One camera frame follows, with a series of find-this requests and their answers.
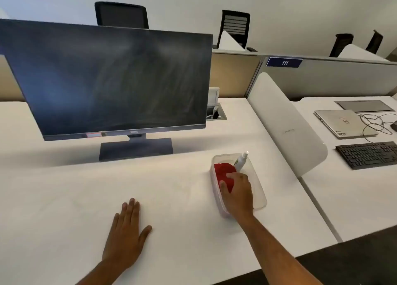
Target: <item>red cloth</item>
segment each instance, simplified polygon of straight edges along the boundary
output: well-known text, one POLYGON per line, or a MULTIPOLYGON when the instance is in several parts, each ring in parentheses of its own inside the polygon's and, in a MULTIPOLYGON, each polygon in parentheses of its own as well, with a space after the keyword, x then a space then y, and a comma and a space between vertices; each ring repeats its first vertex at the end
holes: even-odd
POLYGON ((228 178, 226 176, 226 173, 237 172, 236 168, 229 163, 214 164, 214 167, 215 167, 216 179, 218 180, 218 186, 220 181, 224 181, 226 183, 227 189, 229 190, 229 193, 231 193, 231 190, 233 189, 234 186, 234 180, 228 178))

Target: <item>hand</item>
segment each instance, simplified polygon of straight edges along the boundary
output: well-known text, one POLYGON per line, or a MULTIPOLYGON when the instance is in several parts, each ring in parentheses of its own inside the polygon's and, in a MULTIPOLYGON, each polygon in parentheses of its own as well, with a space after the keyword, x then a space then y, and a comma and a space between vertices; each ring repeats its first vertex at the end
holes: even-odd
POLYGON ((102 261, 117 265, 121 272, 131 267, 141 254, 151 230, 148 225, 139 234, 139 202, 131 198, 128 205, 123 203, 121 213, 114 216, 102 261))
POLYGON ((229 193, 226 183, 220 181, 222 199, 227 211, 240 223, 242 219, 253 216, 251 184, 248 176, 242 173, 228 173, 226 176, 234 180, 234 186, 229 193))

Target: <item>transparent plastic box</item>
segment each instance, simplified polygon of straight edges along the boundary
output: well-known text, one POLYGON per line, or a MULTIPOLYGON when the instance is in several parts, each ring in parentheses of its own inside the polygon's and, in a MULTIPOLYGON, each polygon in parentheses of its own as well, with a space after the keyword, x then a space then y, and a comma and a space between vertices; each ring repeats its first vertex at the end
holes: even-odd
MULTIPOLYGON (((214 156, 212 158, 211 169, 210 169, 212 190, 214 192, 216 204, 218 206, 219 212, 222 215, 222 217, 231 217, 231 215, 226 210, 226 207, 223 203, 218 180, 216 179, 214 164, 229 163, 233 165, 240 155, 241 154, 239 153, 221 154, 218 156, 214 156)), ((254 210, 259 210, 266 207, 268 202, 266 200, 265 192, 263 191, 261 182, 259 181, 259 178, 256 175, 255 169, 252 166, 249 157, 247 158, 247 161, 240 172, 246 174, 248 176, 249 182, 251 183, 254 210)))

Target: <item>white spray bottle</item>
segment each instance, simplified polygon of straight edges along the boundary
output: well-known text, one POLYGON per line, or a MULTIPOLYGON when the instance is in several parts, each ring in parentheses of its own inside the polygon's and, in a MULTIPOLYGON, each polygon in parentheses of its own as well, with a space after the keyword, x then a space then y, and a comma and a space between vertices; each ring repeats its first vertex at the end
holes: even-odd
POLYGON ((237 161, 234 163, 234 167, 236 168, 237 172, 240 172, 243 166, 245 165, 245 162, 247 161, 248 157, 248 151, 244 152, 237 161))

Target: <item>monitor stand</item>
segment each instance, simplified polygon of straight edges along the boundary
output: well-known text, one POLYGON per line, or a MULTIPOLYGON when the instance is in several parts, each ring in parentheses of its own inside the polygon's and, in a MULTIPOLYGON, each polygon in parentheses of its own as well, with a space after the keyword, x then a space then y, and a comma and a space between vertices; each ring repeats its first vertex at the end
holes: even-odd
POLYGON ((129 135, 129 141, 102 143, 100 146, 99 161, 116 161, 146 156, 163 156, 172 154, 171 138, 146 139, 144 134, 129 135))

